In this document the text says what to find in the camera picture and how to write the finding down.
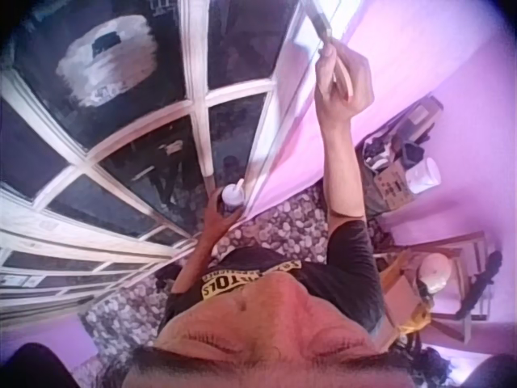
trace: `white paint smear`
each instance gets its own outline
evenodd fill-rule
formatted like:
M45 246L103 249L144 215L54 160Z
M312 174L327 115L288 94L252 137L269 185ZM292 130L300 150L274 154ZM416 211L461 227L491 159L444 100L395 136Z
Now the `white paint smear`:
M115 36L114 33L120 42L94 55L95 41L106 34ZM56 74L63 77L79 105L99 107L156 70L157 48L144 16L121 16L75 40L59 61Z

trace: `bucket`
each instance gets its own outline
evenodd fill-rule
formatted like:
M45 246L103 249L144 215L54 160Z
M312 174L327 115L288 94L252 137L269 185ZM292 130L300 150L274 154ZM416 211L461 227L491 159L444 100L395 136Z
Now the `bucket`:
M406 181L413 194L425 192L442 183L438 165L431 158L425 158L415 167L406 171Z

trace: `nose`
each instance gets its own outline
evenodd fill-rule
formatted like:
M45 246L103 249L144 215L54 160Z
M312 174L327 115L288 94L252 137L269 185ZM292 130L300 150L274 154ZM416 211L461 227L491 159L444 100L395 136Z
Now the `nose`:
M285 272L273 272L244 287L246 329L256 361L298 361L309 319L307 289Z

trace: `white container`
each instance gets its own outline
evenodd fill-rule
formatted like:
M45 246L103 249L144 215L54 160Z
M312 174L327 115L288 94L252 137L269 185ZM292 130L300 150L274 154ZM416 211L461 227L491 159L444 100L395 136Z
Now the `white container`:
M406 171L406 181L413 194L425 192L442 183L442 176L436 162L431 158L425 158L415 167Z
M221 198L225 203L225 210L227 212L231 213L235 209L244 205L244 190L242 189L243 183L244 179L241 179L237 184L229 184L223 188Z

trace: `paint bottle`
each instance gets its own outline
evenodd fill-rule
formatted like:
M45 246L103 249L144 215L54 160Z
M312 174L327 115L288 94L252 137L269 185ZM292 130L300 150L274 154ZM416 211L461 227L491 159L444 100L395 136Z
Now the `paint bottle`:
M233 213L236 209L244 205L244 190L242 184L244 179L240 179L237 184L229 184L223 188L221 199L224 204L224 213Z

